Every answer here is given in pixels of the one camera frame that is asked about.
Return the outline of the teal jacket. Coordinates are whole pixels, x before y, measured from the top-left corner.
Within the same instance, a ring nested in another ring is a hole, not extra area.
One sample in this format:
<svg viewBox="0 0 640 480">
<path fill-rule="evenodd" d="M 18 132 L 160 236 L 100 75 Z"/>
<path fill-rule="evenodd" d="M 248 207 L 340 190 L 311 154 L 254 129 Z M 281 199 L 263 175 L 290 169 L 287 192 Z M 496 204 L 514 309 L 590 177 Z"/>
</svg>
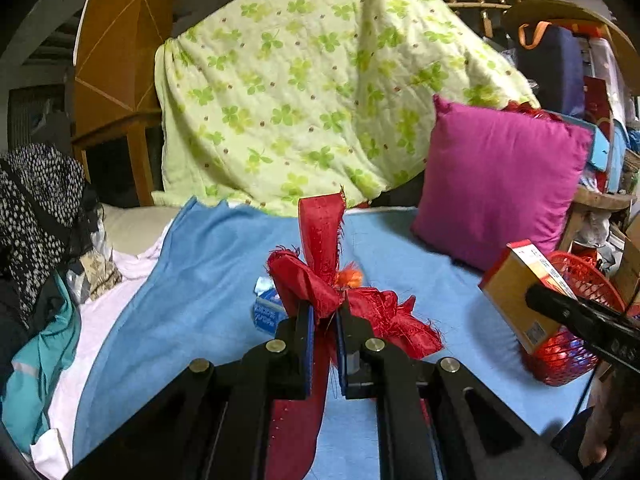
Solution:
<svg viewBox="0 0 640 480">
<path fill-rule="evenodd" d="M 50 429 L 48 409 L 62 371 L 75 359 L 81 326 L 60 274 L 47 280 L 38 304 L 50 318 L 12 358 L 12 373 L 1 396 L 2 424 L 24 454 Z"/>
</svg>

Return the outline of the red foil bundle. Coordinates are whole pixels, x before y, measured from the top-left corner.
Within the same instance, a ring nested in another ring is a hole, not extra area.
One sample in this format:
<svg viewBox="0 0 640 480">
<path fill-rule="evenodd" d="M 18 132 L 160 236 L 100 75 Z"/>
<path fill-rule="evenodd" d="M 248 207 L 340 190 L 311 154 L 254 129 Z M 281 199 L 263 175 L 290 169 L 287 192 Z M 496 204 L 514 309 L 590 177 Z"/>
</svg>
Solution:
<svg viewBox="0 0 640 480">
<path fill-rule="evenodd" d="M 515 101 L 510 101 L 508 104 L 506 104 L 505 107 L 503 107 L 502 110 L 504 112 L 512 112 L 512 113 L 527 115 L 529 117 L 533 117 L 536 119 L 542 119 L 542 120 L 552 119 L 552 117 L 545 110 L 542 110 L 541 108 L 533 107 L 533 105 L 530 105 L 529 102 L 518 103 Z"/>
</svg>

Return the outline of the light blue fashion box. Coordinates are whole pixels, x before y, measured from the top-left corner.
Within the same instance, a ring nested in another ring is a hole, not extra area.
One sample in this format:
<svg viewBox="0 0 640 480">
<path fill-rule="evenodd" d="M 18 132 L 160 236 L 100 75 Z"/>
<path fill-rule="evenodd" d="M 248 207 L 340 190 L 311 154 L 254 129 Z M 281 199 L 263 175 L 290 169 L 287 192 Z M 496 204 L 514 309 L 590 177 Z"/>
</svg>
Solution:
<svg viewBox="0 0 640 480">
<path fill-rule="evenodd" d="M 554 112 L 556 116 L 570 125 L 588 130 L 591 134 L 591 145 L 587 164 L 594 170 L 605 172 L 608 169 L 608 154 L 610 154 L 610 141 L 604 133 L 592 122 L 585 122 L 582 119 Z"/>
</svg>

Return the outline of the orange wrapper bundle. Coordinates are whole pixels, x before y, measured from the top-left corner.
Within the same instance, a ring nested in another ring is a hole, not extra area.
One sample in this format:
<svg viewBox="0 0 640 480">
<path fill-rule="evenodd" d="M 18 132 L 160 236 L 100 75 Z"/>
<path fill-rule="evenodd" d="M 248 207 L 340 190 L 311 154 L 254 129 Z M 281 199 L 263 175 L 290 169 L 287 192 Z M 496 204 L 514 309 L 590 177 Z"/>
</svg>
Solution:
<svg viewBox="0 0 640 480">
<path fill-rule="evenodd" d="M 356 263 L 350 262 L 343 269 L 338 270 L 334 278 L 334 285 L 338 289 L 354 289 L 362 286 L 363 274 Z"/>
</svg>

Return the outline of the navy blue bag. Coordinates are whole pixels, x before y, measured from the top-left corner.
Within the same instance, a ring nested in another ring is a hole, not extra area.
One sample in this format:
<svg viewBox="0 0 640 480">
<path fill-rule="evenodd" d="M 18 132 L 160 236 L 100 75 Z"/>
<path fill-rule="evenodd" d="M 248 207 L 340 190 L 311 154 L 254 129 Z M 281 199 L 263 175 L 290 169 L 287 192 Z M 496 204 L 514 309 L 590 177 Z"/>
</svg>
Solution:
<svg viewBox="0 0 640 480">
<path fill-rule="evenodd" d="M 585 114 L 582 51 L 566 28 L 540 21 L 518 28 L 516 66 L 538 86 L 537 99 L 546 110 L 583 118 Z"/>
</svg>

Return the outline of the magenta pillow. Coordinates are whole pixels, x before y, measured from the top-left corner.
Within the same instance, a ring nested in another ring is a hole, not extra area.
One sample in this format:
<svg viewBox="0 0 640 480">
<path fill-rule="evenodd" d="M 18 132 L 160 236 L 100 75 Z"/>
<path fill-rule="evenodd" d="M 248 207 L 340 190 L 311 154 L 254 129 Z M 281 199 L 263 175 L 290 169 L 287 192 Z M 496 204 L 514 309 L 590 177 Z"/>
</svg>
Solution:
<svg viewBox="0 0 640 480">
<path fill-rule="evenodd" d="M 442 96 L 433 103 L 436 122 L 413 234 L 481 271 L 520 240 L 553 252 L 587 163 L 590 132 Z"/>
</svg>

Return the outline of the black white dotted cloth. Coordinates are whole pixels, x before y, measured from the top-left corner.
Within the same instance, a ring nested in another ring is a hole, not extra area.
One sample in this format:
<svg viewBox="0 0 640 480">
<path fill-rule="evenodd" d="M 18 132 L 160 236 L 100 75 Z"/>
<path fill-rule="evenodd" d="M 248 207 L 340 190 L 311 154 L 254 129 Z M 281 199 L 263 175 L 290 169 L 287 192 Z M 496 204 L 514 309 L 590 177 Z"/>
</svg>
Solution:
<svg viewBox="0 0 640 480">
<path fill-rule="evenodd" d="M 1 156 L 1 272 L 24 325 L 52 272 L 91 249 L 96 222 L 98 198 L 76 159 L 41 143 Z"/>
</svg>

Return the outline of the blue white small box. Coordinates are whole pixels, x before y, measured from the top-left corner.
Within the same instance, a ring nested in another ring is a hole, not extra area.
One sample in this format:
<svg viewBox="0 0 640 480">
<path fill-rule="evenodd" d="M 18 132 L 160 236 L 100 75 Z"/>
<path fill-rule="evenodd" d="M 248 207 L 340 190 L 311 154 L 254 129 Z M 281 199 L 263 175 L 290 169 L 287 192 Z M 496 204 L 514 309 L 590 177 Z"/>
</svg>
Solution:
<svg viewBox="0 0 640 480">
<path fill-rule="evenodd" d="M 270 336 L 277 333 L 279 324 L 288 318 L 277 289 L 270 288 L 259 294 L 252 309 L 254 326 Z"/>
</svg>

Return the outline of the orange wooden cabinet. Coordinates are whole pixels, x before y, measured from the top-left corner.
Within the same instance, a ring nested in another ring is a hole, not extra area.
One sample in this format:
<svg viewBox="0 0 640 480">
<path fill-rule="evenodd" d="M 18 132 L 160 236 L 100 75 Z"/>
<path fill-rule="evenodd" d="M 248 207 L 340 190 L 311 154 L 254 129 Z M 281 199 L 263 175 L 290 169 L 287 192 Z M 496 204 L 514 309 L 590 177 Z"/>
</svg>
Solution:
<svg viewBox="0 0 640 480">
<path fill-rule="evenodd" d="M 155 52 L 172 31 L 175 1 L 86 0 L 76 38 L 74 156 L 88 170 L 88 148 L 124 138 L 142 207 L 154 190 L 146 130 L 162 120 Z"/>
</svg>

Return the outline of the wooden bench table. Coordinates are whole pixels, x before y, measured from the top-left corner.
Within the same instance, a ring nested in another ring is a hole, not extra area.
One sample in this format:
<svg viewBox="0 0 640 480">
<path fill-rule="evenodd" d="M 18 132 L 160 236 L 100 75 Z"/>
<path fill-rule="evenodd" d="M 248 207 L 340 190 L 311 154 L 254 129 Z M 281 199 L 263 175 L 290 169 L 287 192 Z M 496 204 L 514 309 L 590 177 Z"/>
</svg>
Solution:
<svg viewBox="0 0 640 480">
<path fill-rule="evenodd" d="M 565 216 L 562 236 L 556 246 L 560 252 L 568 252 L 574 239 L 582 228 L 587 214 L 615 214 L 629 209 L 637 199 L 627 194 L 603 194 L 590 191 L 583 185 L 578 185 L 576 193 Z"/>
</svg>

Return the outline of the light blue tissue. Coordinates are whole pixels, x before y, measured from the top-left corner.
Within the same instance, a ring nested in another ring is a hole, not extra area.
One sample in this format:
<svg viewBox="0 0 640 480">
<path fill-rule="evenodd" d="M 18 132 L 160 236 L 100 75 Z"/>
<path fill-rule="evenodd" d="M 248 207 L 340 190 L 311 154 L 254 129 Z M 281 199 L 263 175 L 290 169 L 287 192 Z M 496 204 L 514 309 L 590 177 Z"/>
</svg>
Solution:
<svg viewBox="0 0 640 480">
<path fill-rule="evenodd" d="M 274 289 L 272 278 L 270 276 L 260 276 L 255 283 L 254 294 L 260 296 L 271 289 Z"/>
</svg>

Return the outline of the green clover quilt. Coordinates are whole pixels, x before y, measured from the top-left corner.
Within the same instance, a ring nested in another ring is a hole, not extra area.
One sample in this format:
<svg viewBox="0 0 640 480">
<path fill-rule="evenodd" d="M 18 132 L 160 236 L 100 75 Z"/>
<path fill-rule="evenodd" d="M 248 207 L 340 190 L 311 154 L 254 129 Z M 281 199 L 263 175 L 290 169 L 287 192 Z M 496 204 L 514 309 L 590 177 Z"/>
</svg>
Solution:
<svg viewBox="0 0 640 480">
<path fill-rule="evenodd" d="M 533 103 L 526 78 L 442 0 L 233 0 L 155 55 L 158 206 L 191 198 L 293 217 L 356 206 L 424 169 L 432 97 Z"/>
</svg>

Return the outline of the red ribbon bow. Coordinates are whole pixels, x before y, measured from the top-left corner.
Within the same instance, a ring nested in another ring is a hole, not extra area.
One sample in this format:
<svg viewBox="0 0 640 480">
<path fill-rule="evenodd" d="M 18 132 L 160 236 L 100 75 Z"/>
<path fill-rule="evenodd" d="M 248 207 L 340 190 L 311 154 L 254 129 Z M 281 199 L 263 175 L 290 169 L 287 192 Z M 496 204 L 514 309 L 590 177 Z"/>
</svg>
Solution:
<svg viewBox="0 0 640 480">
<path fill-rule="evenodd" d="M 314 462 L 330 361 L 336 357 L 336 343 L 326 323 L 344 301 L 349 302 L 355 315 L 370 322 L 374 336 L 396 344 L 413 359 L 442 350 L 439 332 L 413 316 L 413 296 L 401 302 L 392 290 L 363 285 L 354 289 L 335 287 L 345 208 L 342 192 L 302 198 L 298 202 L 302 248 L 279 248 L 267 260 L 286 313 L 295 316 L 304 301 L 314 307 L 311 393 L 303 401 L 277 401 L 273 405 L 266 461 L 268 479 L 303 479 Z"/>
</svg>

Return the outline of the blue fleece blanket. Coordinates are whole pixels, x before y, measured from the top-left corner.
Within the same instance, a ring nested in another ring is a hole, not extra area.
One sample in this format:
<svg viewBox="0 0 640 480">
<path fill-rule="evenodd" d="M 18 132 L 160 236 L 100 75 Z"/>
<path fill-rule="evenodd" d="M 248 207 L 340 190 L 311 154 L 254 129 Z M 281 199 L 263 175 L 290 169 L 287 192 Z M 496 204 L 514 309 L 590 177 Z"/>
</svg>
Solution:
<svg viewBox="0 0 640 480">
<path fill-rule="evenodd" d="M 462 362 L 537 432 L 564 426 L 585 388 L 538 382 L 520 346 L 480 291 L 475 271 L 431 252 L 411 233 L 412 208 L 345 214 L 341 259 L 370 286 L 413 298 L 413 313 L 442 335 Z M 79 401 L 73 458 L 82 460 L 196 358 L 224 364 L 266 340 L 252 320 L 254 287 L 274 248 L 300 243 L 294 218 L 247 207 L 184 206 L 157 264 L 119 315 Z"/>
</svg>

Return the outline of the red white medicine box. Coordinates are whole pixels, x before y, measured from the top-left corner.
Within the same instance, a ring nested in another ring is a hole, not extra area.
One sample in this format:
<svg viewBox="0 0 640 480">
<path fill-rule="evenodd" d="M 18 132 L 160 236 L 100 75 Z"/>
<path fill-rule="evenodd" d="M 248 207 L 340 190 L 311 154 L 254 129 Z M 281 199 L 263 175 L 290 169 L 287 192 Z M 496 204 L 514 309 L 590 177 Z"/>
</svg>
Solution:
<svg viewBox="0 0 640 480">
<path fill-rule="evenodd" d="M 480 281 L 480 290 L 529 354 L 534 353 L 560 328 L 558 322 L 527 305 L 526 292 L 534 285 L 542 285 L 577 299 L 561 274 L 530 240 L 507 244 L 498 261 Z"/>
</svg>

